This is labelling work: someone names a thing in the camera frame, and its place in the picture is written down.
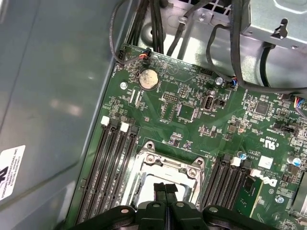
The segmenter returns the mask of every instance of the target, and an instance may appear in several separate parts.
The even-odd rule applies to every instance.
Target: white label
[[[0,200],[12,195],[25,145],[0,153]]]
[[[272,164],[273,164],[273,158],[261,156],[258,166],[265,169],[271,169]]]

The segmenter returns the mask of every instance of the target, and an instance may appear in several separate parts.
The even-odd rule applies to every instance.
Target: wire
[[[228,76],[226,76],[226,75],[224,75],[224,74],[222,74],[222,73],[220,73],[219,71],[216,70],[216,67],[215,67],[215,65],[214,65],[214,63],[213,63],[213,61],[212,61],[212,57],[211,57],[211,46],[212,46],[212,44],[213,44],[213,42],[214,42],[214,40],[215,40],[216,31],[217,31],[217,29],[219,29],[219,28],[224,29],[224,30],[229,29],[228,26],[224,26],[224,25],[222,25],[222,24],[218,24],[218,25],[216,25],[216,26],[213,28],[213,30],[212,30],[212,32],[211,32],[211,35],[210,35],[210,38],[209,38],[209,41],[208,41],[208,44],[207,44],[207,48],[206,48],[206,58],[207,58],[207,62],[209,63],[211,69],[212,69],[219,77],[223,78],[225,81],[229,81],[229,82],[230,82],[230,81],[232,81],[232,79],[231,79],[230,77],[228,77]]]
[[[135,14],[135,17],[134,17],[134,21],[133,21],[133,24],[132,24],[132,27],[131,27],[131,30],[130,30],[130,33],[128,35],[128,38],[127,38],[127,44],[131,44],[132,43],[132,40],[134,38],[134,35],[135,35],[135,32],[136,32],[136,29],[137,29],[137,26],[138,24],[140,23],[140,16],[141,16],[141,12],[142,12],[142,9],[145,5],[147,0],[142,0],[139,4],[139,7],[136,11],[136,14]]]
[[[153,4],[154,4],[155,17],[156,17],[156,26],[158,29],[158,52],[160,54],[164,54],[163,25],[162,25],[162,17],[160,12],[160,3],[158,0],[155,0]]]
[[[158,31],[157,31],[156,16],[155,16],[155,10],[154,10],[154,0],[149,0],[149,1],[150,1],[150,14],[152,17],[153,50],[154,52],[159,52]]]
[[[191,7],[191,9],[189,9],[184,15],[183,17],[185,18],[189,18],[191,16],[191,14],[193,14],[195,11],[199,10],[200,8],[204,7],[205,5],[207,5],[211,0],[201,0],[199,1],[198,3],[196,3],[194,6]],[[180,23],[178,28],[177,28],[177,31],[176,31],[176,34],[175,34],[175,38],[174,38],[174,41],[173,43],[171,44],[171,46],[169,47],[168,51],[167,51],[167,54],[168,56],[172,56],[181,36],[182,36],[182,33],[185,29],[185,24],[184,23]]]
[[[302,99],[298,104],[297,104],[297,108],[299,108],[300,106],[301,106],[301,104],[304,102],[305,100],[304,99]]]
[[[109,44],[110,44],[110,49],[111,49],[111,53],[112,53],[112,56],[113,58],[120,64],[122,65],[127,65],[131,62],[134,62],[136,60],[138,60],[140,58],[140,56],[136,56],[136,57],[133,57],[129,60],[121,60],[117,55],[116,55],[116,52],[115,52],[115,48],[114,48],[114,41],[113,41],[113,32],[114,32],[114,20],[115,20],[115,17],[116,17],[116,14],[119,10],[119,8],[121,7],[121,5],[125,2],[126,0],[121,0],[119,3],[116,4],[113,12],[112,12],[112,15],[111,15],[111,21],[110,21],[110,28],[109,28]]]
[[[240,33],[242,25],[243,8],[249,1],[245,1],[243,5],[242,0],[233,0],[231,4],[231,29],[230,29],[230,50],[231,63],[237,77],[238,84],[247,90],[264,92],[264,93],[281,93],[281,94],[304,94],[307,93],[307,88],[269,88],[260,85],[248,83],[243,80],[241,69],[240,56]]]
[[[267,77],[267,60],[268,60],[268,56],[269,53],[272,49],[274,49],[276,47],[276,45],[273,45],[271,43],[267,43],[265,42],[263,44],[263,52],[261,55],[261,59],[260,59],[260,77],[262,80],[262,83],[265,87],[271,87],[268,81],[268,77]]]
[[[136,21],[137,27],[135,29],[135,34],[134,34],[134,38],[133,38],[133,45],[134,46],[138,46],[138,44],[139,44],[139,38],[140,38],[140,35],[141,35],[142,26],[143,26],[143,23],[144,23],[144,20],[145,20],[145,15],[147,13],[147,8],[149,6],[148,0],[143,0],[143,1],[144,1],[144,5],[143,5],[143,8],[142,8],[141,13],[140,13],[139,20]]]
[[[297,101],[298,101],[298,97],[295,97],[295,99],[294,99],[294,108],[297,107]]]

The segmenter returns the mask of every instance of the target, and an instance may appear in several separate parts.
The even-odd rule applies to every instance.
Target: ventilation hole
[[[189,0],[179,0],[179,1],[186,2],[186,3],[189,2]],[[195,4],[197,4],[199,1],[200,1],[200,0],[191,0],[191,5],[195,5]],[[214,12],[224,14],[224,13],[226,12],[226,10],[228,10],[228,9],[224,8],[224,6],[221,6],[221,5],[219,5],[218,3],[219,3],[218,0],[213,0],[213,1],[210,2],[209,4],[205,5],[203,8],[208,9],[208,10],[210,10],[210,11],[213,10]]]

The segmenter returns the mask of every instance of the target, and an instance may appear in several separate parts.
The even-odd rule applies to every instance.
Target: dimm slot
[[[99,194],[100,188],[103,184],[103,179],[106,175],[106,171],[107,171],[107,168],[108,168],[107,163],[109,161],[109,158],[112,156],[112,150],[113,150],[115,143],[118,139],[118,135],[121,135],[121,132],[118,133],[118,131],[119,130],[117,128],[116,131],[112,133],[108,145],[105,145],[104,149],[101,151],[101,154],[103,156],[101,167],[99,167],[101,172],[99,173],[98,178],[97,178],[98,183],[96,183],[94,197],[91,199],[91,202],[90,202],[90,205],[89,205],[89,211],[87,212],[86,219],[90,219],[90,218],[92,218],[93,216],[96,215],[95,207],[97,206],[98,194]]]
[[[226,202],[229,198],[229,194],[231,192],[231,186],[233,185],[236,174],[238,173],[236,167],[231,167],[229,169],[229,176],[227,177],[227,180],[224,183],[223,191],[221,192],[221,196],[217,202],[217,205],[224,207],[226,205]]]
[[[231,193],[230,196],[227,200],[227,204],[226,204],[226,208],[232,210],[235,204],[235,201],[238,197],[239,194],[239,190],[242,187],[244,181],[246,180],[246,170],[245,169],[241,169],[238,174],[236,175],[235,178],[235,183],[231,186]]]
[[[80,204],[79,209],[78,209],[78,215],[77,215],[77,218],[76,218],[76,224],[79,224],[82,221],[82,213],[84,213],[85,205],[86,205],[87,199],[88,199],[88,194],[90,192],[89,191],[89,187],[91,187],[91,182],[94,179],[94,173],[96,171],[97,162],[98,162],[98,159],[100,157],[99,152],[100,152],[101,148],[106,143],[106,140],[107,140],[107,138],[109,136],[111,125],[102,126],[102,128],[103,128],[102,135],[101,135],[101,138],[99,140],[99,145],[98,145],[98,148],[97,148],[94,160],[93,160],[93,164],[92,164],[92,167],[91,167],[91,170],[90,170],[90,174],[88,176],[88,179],[86,180],[82,201],[81,201],[81,204]]]
[[[132,151],[134,149],[134,144],[135,144],[135,141],[136,141],[136,137],[137,137],[137,134],[138,134],[138,128],[133,126],[131,128],[131,133],[130,133],[130,137],[129,137],[129,144],[128,144],[128,150],[124,156],[124,159],[123,159],[123,163],[122,163],[122,166],[120,168],[120,171],[119,173],[116,175],[116,178],[118,179],[118,182],[116,183],[116,186],[114,188],[114,193],[113,193],[113,200],[111,202],[111,206],[110,207],[114,207],[117,200],[118,200],[118,197],[119,197],[119,193],[120,193],[120,190],[121,190],[121,186],[122,186],[122,183],[123,183],[123,176],[124,176],[124,173],[126,172],[127,168],[128,168],[128,164],[130,162],[130,158],[132,156]]]
[[[204,194],[202,196],[203,208],[206,207],[207,199],[208,199],[210,191],[211,191],[211,189],[213,187],[214,179],[215,179],[216,173],[217,173],[217,171],[219,169],[220,163],[221,163],[221,159],[219,157],[217,157],[216,160],[215,160],[212,172],[210,174],[208,184],[207,184],[207,186],[205,188],[205,192],[204,192]]]
[[[98,213],[101,213],[104,211],[103,208],[106,206],[106,203],[108,201],[108,196],[109,196],[109,193],[111,192],[111,187],[115,179],[116,171],[118,170],[118,164],[119,164],[121,155],[123,153],[123,150],[126,144],[126,140],[127,140],[127,133],[123,133],[119,142],[117,143],[116,151],[112,153],[112,156],[114,157],[112,159],[112,162],[110,163],[111,170],[108,176],[108,181],[102,193],[102,202],[100,203]]]

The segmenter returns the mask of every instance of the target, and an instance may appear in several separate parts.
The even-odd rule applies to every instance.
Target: black ram slot
[[[120,137],[120,140],[117,143],[117,148],[115,152],[112,153],[113,159],[111,162],[109,162],[109,164],[111,165],[111,170],[109,171],[108,180],[106,182],[105,188],[102,191],[102,201],[99,206],[99,213],[104,211],[104,207],[106,206],[106,203],[108,201],[108,196],[109,193],[111,192],[112,184],[114,182],[115,175],[118,170],[118,164],[126,144],[127,134],[128,133],[123,133],[123,135]]]
[[[95,172],[96,172],[97,167],[98,167],[99,159],[101,158],[100,152],[101,152],[101,149],[103,149],[103,147],[106,144],[106,140],[110,135],[109,132],[113,132],[113,130],[111,130],[111,125],[103,126],[103,132],[102,132],[101,138],[99,140],[98,148],[97,148],[94,160],[93,160],[91,171],[90,171],[90,174],[88,176],[88,179],[86,180],[86,184],[85,184],[85,187],[84,187],[82,201],[81,201],[81,204],[80,204],[79,209],[78,209],[76,224],[81,223],[82,220],[83,220],[82,216],[84,216],[84,213],[86,211],[86,206],[87,206],[86,204],[88,203],[90,188],[92,187],[92,183],[94,182]]]
[[[106,176],[108,162],[109,162],[109,159],[112,157],[112,151],[114,147],[116,146],[116,141],[118,140],[119,135],[121,135],[121,132],[118,133],[118,129],[116,129],[116,132],[112,133],[110,142],[107,145],[107,149],[104,148],[103,151],[101,152],[101,154],[103,155],[103,159],[102,159],[101,167],[99,167],[100,173],[97,178],[98,183],[96,183],[95,190],[94,190],[94,196],[91,199],[89,210],[86,215],[86,219],[90,219],[91,217],[95,215],[95,207],[97,206],[97,200],[99,199],[99,191],[103,184],[104,177]]]
[[[216,159],[208,185],[203,195],[203,208],[209,205],[219,205],[232,209],[239,190],[246,179],[246,169],[231,166],[231,156],[224,155]]]
[[[207,206],[216,204],[221,194],[221,190],[223,189],[224,181],[227,180],[229,168],[227,167],[227,165],[224,165],[224,164],[222,164],[220,168],[221,169],[219,170],[216,180],[214,182],[214,190],[209,196],[210,198],[209,198],[209,203],[207,204]]]
[[[232,210],[234,207],[234,204],[236,202],[236,199],[238,197],[239,191],[242,188],[245,180],[246,180],[247,174],[245,169],[241,169],[238,174],[236,175],[236,178],[234,180],[233,185],[231,186],[231,192],[229,195],[229,198],[226,203],[226,208]]]
[[[203,208],[205,208],[207,206],[206,205],[207,200],[208,200],[209,194],[211,193],[211,189],[213,188],[213,183],[215,181],[215,177],[216,177],[218,169],[220,167],[220,163],[221,163],[221,159],[219,157],[217,157],[216,160],[215,160],[215,164],[214,164],[214,167],[212,169],[212,172],[210,174],[210,178],[209,178],[208,184],[206,186],[205,192],[202,196]]]
[[[122,163],[122,166],[120,168],[120,171],[115,176],[118,179],[118,182],[116,183],[116,186],[114,188],[113,200],[112,200],[111,205],[110,205],[111,208],[115,206],[116,201],[118,200],[119,193],[120,193],[120,190],[122,188],[122,183],[123,183],[123,180],[124,180],[123,176],[125,175],[125,172],[128,168],[128,164],[129,164],[131,156],[132,156],[132,151],[134,149],[134,144],[135,144],[138,132],[139,132],[139,129],[136,126],[133,126],[131,128],[128,150],[126,151],[126,154],[124,156],[123,163]]]
[[[223,190],[221,191],[221,195],[219,197],[219,200],[217,201],[217,205],[220,205],[222,207],[226,205],[227,200],[229,198],[229,194],[231,192],[231,186],[233,185],[236,179],[237,173],[238,173],[238,168],[231,166],[229,169],[229,174],[224,182]]]

